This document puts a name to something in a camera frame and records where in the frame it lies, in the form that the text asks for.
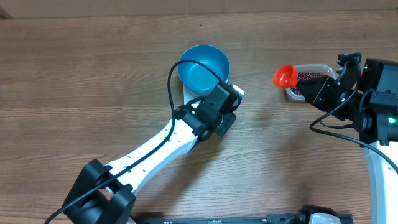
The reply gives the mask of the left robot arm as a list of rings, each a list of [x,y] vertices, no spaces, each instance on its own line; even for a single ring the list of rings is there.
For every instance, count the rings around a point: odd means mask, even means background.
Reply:
[[[243,96],[238,86],[219,82],[208,96],[179,106],[159,133],[129,154],[105,165],[93,159],[79,173],[62,212],[72,223],[133,223],[131,212],[140,189],[212,134],[224,136]]]

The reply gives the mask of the red measuring scoop blue handle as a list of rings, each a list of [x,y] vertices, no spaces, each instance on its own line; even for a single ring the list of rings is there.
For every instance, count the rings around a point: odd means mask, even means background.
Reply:
[[[296,87],[298,83],[298,71],[292,64],[281,66],[273,77],[273,84],[280,89]]]

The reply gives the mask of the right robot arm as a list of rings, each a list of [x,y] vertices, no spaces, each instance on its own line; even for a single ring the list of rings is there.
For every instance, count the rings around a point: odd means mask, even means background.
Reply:
[[[356,57],[338,61],[338,79],[323,76],[297,82],[305,101],[325,112],[352,122],[359,138],[317,129],[320,134],[354,142],[364,149],[371,193],[372,223],[397,223],[397,62]]]

